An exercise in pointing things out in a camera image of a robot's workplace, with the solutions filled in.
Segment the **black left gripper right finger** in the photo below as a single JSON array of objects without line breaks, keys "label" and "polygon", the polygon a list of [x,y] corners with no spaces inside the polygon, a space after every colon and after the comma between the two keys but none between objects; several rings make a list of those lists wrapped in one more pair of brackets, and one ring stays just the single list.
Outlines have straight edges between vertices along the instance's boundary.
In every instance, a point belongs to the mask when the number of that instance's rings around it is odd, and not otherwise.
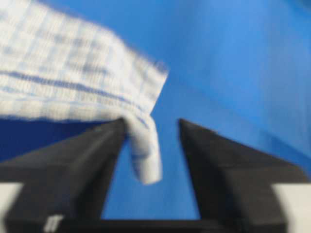
[{"label": "black left gripper right finger", "polygon": [[184,119],[180,141],[201,218],[242,233],[308,233],[311,179],[298,165]]}]

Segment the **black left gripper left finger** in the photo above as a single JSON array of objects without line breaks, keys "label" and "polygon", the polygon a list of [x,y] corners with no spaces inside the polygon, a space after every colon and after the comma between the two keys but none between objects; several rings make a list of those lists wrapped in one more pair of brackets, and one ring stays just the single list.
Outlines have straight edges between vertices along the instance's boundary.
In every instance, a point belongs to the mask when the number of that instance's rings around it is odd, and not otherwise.
[{"label": "black left gripper left finger", "polygon": [[123,119],[0,165],[0,230],[53,233],[62,220],[100,220],[126,134]]}]

